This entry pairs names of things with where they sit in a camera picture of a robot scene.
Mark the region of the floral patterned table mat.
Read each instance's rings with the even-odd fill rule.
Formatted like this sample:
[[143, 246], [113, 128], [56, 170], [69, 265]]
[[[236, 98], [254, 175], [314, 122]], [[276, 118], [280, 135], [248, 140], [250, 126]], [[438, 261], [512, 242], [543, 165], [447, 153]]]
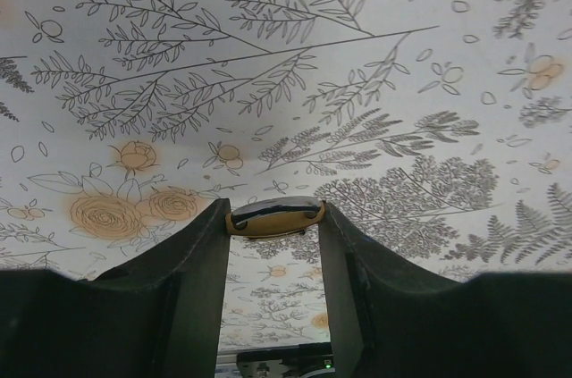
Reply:
[[464, 281], [571, 270], [571, 0], [1, 0], [1, 266], [313, 196]]

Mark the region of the brass padlock with steel shackle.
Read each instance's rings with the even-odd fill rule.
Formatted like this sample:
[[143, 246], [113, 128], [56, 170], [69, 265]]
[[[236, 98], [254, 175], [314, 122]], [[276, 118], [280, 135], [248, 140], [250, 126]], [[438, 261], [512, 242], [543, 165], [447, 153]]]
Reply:
[[303, 233], [324, 214], [325, 202], [315, 197], [278, 197], [236, 208], [225, 216], [225, 224], [232, 236], [273, 239]]

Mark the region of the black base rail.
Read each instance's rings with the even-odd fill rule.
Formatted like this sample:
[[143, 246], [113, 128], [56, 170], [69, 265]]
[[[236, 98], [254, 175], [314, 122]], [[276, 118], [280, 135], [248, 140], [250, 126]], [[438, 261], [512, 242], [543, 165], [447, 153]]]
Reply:
[[221, 352], [214, 377], [335, 377], [329, 342]]

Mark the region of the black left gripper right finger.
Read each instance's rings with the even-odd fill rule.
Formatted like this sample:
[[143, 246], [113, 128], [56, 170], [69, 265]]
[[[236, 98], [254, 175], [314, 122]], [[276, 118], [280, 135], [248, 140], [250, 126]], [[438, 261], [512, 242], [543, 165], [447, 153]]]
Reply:
[[568, 377], [571, 277], [458, 282], [409, 262], [325, 208], [319, 244], [339, 377]]

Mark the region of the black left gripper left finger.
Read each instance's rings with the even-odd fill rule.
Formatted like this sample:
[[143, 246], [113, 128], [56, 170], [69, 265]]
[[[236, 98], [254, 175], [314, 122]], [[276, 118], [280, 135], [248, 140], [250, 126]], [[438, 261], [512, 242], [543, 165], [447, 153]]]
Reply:
[[95, 280], [1, 273], [4, 377], [211, 377], [220, 335], [230, 203]]

